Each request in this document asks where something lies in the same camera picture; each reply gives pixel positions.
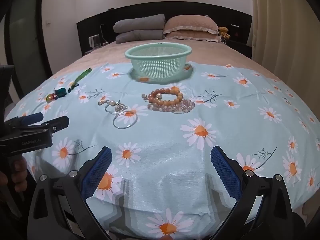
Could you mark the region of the person's left hand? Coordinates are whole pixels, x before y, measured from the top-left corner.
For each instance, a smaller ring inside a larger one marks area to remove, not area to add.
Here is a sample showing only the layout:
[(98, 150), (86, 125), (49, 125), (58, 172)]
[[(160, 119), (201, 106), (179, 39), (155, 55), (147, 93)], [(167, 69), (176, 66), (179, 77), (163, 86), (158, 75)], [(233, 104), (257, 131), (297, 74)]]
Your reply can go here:
[(10, 178), (15, 185), (16, 192), (23, 192), (26, 190), (27, 175), (27, 162), (23, 156), (19, 155), (10, 167)]

